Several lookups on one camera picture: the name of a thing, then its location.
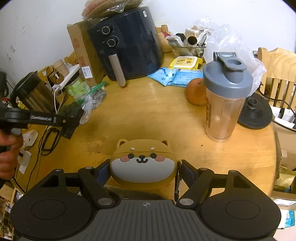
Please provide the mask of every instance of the yellow wet wipes package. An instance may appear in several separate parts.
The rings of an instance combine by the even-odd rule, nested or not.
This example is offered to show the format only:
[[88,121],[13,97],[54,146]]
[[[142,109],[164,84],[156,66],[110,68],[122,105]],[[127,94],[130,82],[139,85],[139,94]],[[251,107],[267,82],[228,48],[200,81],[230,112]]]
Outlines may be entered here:
[[175,58],[169,65],[169,69],[197,70],[202,65],[202,59],[195,56],[180,56]]

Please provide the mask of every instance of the black air fryer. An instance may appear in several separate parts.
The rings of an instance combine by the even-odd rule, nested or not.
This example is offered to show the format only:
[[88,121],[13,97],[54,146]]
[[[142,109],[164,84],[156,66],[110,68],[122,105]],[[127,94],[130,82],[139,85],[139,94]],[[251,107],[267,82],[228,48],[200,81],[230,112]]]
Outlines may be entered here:
[[159,69],[163,54],[148,7],[107,18],[89,29],[98,56],[112,80],[147,76]]

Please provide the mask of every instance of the wooden table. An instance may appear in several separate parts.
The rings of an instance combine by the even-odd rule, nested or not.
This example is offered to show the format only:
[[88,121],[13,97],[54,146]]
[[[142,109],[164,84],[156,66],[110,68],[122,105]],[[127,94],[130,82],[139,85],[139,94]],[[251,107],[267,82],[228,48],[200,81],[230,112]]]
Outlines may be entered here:
[[[163,65],[173,59],[167,54]],[[231,138],[225,143],[211,141],[205,134],[205,106],[189,103],[184,88],[162,86],[148,78],[128,80],[121,88],[109,81],[106,99],[79,126],[72,139],[61,138],[56,149],[42,156],[30,181],[29,188],[55,168],[76,172],[82,167],[96,167],[116,149],[119,139],[168,140],[177,159],[185,159],[196,168],[207,167],[215,173],[226,174],[235,169],[249,178],[263,192],[272,190],[276,166],[276,146],[272,125],[262,130],[249,130],[236,125]],[[32,125],[39,137],[45,127]],[[26,188],[35,165],[38,147],[33,146],[29,166],[17,181]],[[119,186],[113,179],[109,184]],[[173,199],[174,182],[153,192]],[[187,189],[182,185],[182,192]]]

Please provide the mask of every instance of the floor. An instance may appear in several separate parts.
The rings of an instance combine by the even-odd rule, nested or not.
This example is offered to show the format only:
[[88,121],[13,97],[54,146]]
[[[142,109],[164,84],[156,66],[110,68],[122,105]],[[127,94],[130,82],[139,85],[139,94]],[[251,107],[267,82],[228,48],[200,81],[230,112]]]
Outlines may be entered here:
[[274,235],[274,239],[277,241],[295,241],[296,226],[278,229]]

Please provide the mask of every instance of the white wall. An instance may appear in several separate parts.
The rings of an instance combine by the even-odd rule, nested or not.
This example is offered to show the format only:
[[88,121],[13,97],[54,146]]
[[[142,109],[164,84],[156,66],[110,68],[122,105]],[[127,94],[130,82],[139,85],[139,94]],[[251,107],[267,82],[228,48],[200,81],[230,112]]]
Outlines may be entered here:
[[[85,2],[11,0],[0,11],[0,68],[14,83],[73,51],[66,26],[82,19]],[[296,13],[282,0],[146,0],[145,5],[156,26],[167,24],[174,33],[208,15],[218,25],[229,23],[238,30],[252,50],[295,50]]]

